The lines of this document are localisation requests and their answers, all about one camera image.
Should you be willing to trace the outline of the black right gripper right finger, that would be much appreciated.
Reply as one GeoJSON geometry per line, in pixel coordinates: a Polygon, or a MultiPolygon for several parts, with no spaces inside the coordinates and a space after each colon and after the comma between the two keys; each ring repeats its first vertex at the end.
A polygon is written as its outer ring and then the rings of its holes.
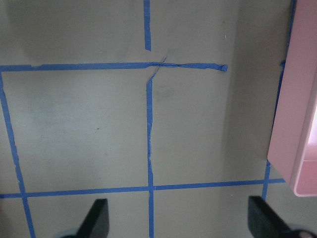
{"type": "Polygon", "coordinates": [[[248,229],[254,238],[315,238],[311,231],[290,228],[260,196],[248,197],[248,229]]]}

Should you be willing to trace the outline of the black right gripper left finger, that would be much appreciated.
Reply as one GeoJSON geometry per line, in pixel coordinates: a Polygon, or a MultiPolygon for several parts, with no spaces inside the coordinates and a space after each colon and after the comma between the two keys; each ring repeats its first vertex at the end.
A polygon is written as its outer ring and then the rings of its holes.
{"type": "Polygon", "coordinates": [[[74,235],[62,238],[107,238],[109,234],[108,200],[96,199],[74,235]]]}

